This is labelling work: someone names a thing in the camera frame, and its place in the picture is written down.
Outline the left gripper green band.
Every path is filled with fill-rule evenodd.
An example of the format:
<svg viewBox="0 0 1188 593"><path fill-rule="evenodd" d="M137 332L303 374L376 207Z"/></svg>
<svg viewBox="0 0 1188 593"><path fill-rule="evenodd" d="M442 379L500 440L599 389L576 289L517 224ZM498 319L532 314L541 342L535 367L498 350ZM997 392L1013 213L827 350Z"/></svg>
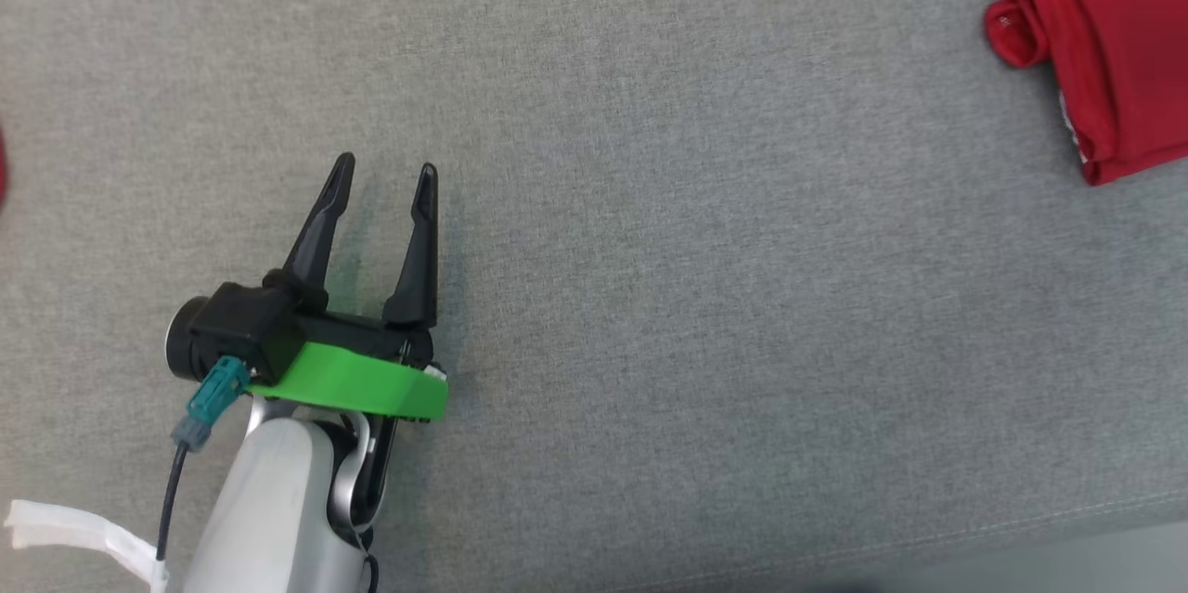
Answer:
<svg viewBox="0 0 1188 593"><path fill-rule="evenodd" d="M291 251L264 286L287 294L298 311L321 313L331 241L348 206L355 157L335 159ZM252 381L249 395L302 406L432 422L446 414L448 379L432 360L438 315L438 184L432 164L421 166L410 208L412 232L394 294L374 318L326 313L301 316L307 341L280 381Z"/></svg>

